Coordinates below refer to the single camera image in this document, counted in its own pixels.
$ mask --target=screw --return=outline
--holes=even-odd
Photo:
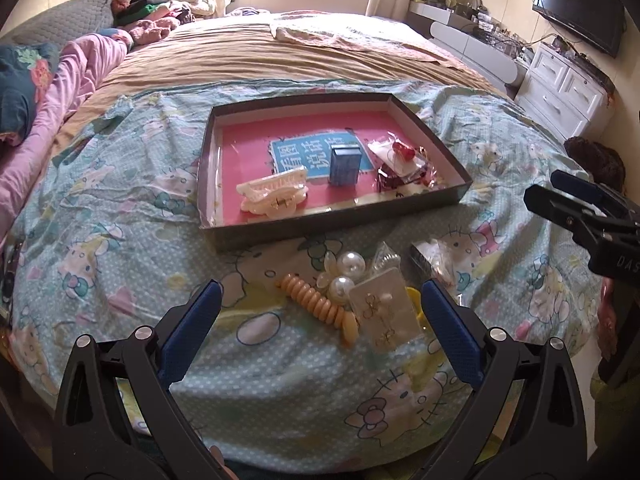
[[[78,339],[76,339],[76,345],[80,348],[84,348],[91,342],[91,336],[87,334],[81,335]]]
[[[136,339],[145,340],[149,339],[154,331],[150,326],[141,326],[136,330]]]
[[[491,339],[495,339],[496,341],[504,341],[507,339],[507,333],[501,328],[492,328],[489,335]]]
[[[550,343],[556,350],[562,350],[564,348],[564,342],[559,337],[552,337]]]

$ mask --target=pink paper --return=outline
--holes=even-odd
[[[282,137],[299,137],[351,128],[364,149],[372,140],[388,136],[391,132],[411,145],[398,123],[386,112],[355,112],[332,115],[313,115],[235,124],[222,128],[222,211],[225,225],[246,223],[256,218],[240,211],[242,196],[236,186],[244,182],[269,176],[273,159],[270,142]],[[373,165],[380,167],[377,157],[367,150]],[[315,178],[307,183],[308,198],[298,208],[331,206],[376,193],[376,171],[360,173],[355,187],[329,186],[326,178]]]

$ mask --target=person's hand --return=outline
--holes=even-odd
[[[600,306],[598,307],[598,346],[602,357],[609,361],[618,349],[618,335],[616,334],[616,311],[613,310],[613,280],[602,279],[600,289]]]
[[[213,458],[215,458],[218,463],[224,468],[226,474],[229,475],[229,478],[231,478],[232,480],[240,480],[236,474],[231,471],[231,469],[229,469],[228,467],[225,467],[225,459],[222,456],[222,452],[216,447],[216,446],[211,446],[209,448],[210,453],[213,455]]]

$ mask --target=small blue box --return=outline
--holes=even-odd
[[[329,184],[355,186],[360,174],[362,150],[358,144],[332,144]]]

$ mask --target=blue gripper pad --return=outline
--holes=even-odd
[[[221,307],[222,288],[212,281],[162,346],[158,380],[163,388],[168,390],[172,383],[179,383],[184,378]]]
[[[598,186],[588,180],[583,180],[564,171],[554,171],[551,174],[551,184],[556,189],[564,191],[589,204],[597,205],[604,193]]]
[[[422,286],[422,311],[463,382],[478,390],[484,381],[481,349],[441,290],[429,281]]]

